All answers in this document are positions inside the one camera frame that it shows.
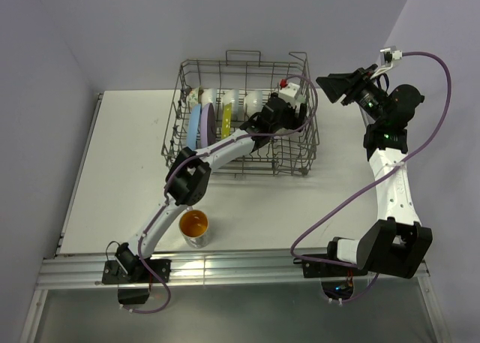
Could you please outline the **white bowl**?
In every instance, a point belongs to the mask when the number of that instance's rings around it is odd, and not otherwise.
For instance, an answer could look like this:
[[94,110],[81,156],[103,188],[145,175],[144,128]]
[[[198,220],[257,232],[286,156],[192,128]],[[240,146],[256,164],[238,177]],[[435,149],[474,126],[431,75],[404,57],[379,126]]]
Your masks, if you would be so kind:
[[238,89],[230,89],[227,91],[221,100],[222,107],[225,107],[230,104],[231,105],[231,113],[232,119],[237,120],[239,115],[239,90]]
[[254,90],[244,97],[244,113],[248,117],[261,112],[263,109],[263,91]]
[[205,106],[206,104],[215,105],[217,101],[217,94],[218,94],[217,89],[213,89],[213,88],[204,89],[201,96],[202,105],[203,106]]

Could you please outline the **green polka-dot plate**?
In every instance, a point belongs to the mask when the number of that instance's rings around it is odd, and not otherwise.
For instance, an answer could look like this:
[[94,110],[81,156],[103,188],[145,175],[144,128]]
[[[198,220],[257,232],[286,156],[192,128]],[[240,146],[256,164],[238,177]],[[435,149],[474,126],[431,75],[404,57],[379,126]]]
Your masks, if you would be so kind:
[[230,135],[231,120],[232,120],[232,107],[231,103],[223,105],[222,124],[221,124],[221,139],[225,139]]

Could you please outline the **lilac plastic plate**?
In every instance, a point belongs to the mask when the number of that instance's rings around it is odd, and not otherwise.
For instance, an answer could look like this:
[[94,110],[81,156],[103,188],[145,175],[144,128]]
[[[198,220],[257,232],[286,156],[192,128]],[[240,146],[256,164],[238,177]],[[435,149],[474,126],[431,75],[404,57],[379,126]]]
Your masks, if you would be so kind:
[[201,112],[200,117],[200,143],[205,148],[216,141],[216,120],[213,103],[207,103]]

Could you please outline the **blue plastic plate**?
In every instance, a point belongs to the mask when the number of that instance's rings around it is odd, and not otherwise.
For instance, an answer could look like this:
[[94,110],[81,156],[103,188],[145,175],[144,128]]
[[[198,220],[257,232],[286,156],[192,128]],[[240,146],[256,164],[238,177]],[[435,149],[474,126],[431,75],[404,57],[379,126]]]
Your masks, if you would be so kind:
[[187,127],[186,144],[187,147],[192,150],[195,150],[197,148],[197,134],[200,125],[201,111],[202,105],[196,104],[190,112],[190,118]]

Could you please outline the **floral painted bowl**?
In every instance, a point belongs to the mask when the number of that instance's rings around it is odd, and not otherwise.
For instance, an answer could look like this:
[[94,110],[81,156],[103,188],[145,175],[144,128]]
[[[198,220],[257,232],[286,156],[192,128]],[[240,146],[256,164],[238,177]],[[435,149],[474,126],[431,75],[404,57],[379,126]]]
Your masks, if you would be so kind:
[[202,104],[202,95],[204,89],[202,86],[198,86],[194,89],[191,89],[187,95],[187,105],[193,109],[196,105]]

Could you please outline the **floral mug orange inside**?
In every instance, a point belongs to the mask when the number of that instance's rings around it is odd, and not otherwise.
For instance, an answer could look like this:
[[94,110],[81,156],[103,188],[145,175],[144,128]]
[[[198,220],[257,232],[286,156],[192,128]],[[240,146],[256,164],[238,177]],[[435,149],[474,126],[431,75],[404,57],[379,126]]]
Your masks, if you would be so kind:
[[209,243],[209,220],[200,210],[188,210],[180,218],[178,228],[185,242],[192,248],[204,248]]

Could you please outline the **cream white mug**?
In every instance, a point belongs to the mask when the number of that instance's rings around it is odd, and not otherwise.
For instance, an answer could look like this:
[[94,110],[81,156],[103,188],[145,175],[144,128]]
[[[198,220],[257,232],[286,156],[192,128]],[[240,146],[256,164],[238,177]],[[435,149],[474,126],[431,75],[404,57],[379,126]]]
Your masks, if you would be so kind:
[[306,120],[306,115],[307,115],[306,97],[304,95],[299,95],[295,101],[288,101],[287,99],[284,99],[284,101],[286,102],[289,108],[292,108],[294,110],[293,112],[294,122],[290,128],[282,128],[281,130],[279,130],[279,134],[287,134],[292,132],[297,133],[296,129],[301,127]]

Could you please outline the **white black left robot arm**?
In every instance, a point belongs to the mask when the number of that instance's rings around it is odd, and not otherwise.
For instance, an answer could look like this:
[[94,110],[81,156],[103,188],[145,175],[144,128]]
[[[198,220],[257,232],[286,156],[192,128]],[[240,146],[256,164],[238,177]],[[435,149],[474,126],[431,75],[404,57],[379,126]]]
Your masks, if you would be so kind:
[[143,279],[156,245],[183,211],[203,199],[211,174],[261,149],[275,136],[301,130],[307,111],[307,104],[293,106],[272,93],[262,110],[230,136],[203,149],[181,150],[166,176],[165,202],[130,240],[118,245],[114,258],[105,262],[102,282],[132,284]]

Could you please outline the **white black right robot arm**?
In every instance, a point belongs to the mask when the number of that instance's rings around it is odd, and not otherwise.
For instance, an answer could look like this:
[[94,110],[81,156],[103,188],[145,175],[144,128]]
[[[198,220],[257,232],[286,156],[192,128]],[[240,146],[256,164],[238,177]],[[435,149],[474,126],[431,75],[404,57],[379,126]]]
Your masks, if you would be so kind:
[[361,239],[335,237],[327,246],[325,268],[341,275],[350,266],[360,270],[412,278],[433,242],[432,230],[421,224],[407,174],[407,125],[425,97],[409,84],[387,92],[374,82],[375,65],[352,73],[317,77],[332,102],[357,103],[372,118],[363,147],[374,175],[377,220]]

